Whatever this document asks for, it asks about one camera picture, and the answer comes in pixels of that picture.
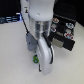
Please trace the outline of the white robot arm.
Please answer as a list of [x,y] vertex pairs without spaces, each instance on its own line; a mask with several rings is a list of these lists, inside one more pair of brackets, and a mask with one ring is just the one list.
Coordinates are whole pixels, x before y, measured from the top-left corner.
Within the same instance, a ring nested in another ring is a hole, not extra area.
[[54,49],[48,39],[55,0],[20,0],[22,19],[27,27],[26,41],[30,51],[35,50],[33,61],[47,75],[52,72]]

